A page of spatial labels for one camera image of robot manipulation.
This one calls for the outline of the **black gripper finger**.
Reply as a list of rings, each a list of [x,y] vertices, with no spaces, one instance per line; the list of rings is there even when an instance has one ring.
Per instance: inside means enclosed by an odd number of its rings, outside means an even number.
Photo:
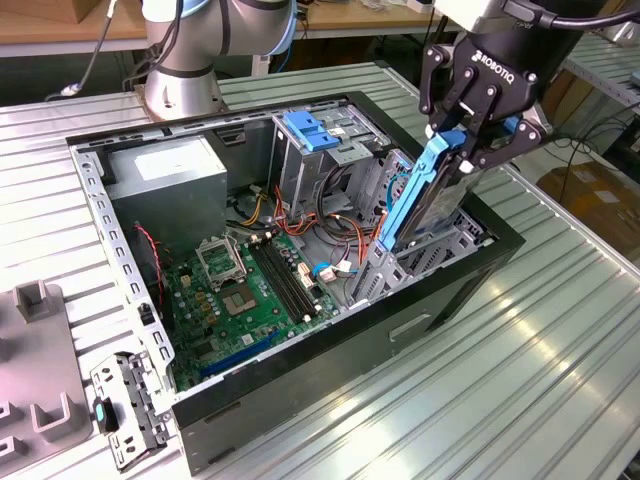
[[[552,134],[534,87],[503,88],[497,84],[475,90],[463,103],[473,114],[466,140],[458,151],[458,170],[486,170],[530,152]]]
[[[475,115],[476,48],[472,43],[456,46],[434,44],[424,50],[419,109],[428,117],[425,133],[452,130],[459,123],[466,126],[463,149],[476,148],[476,126],[465,116]]]

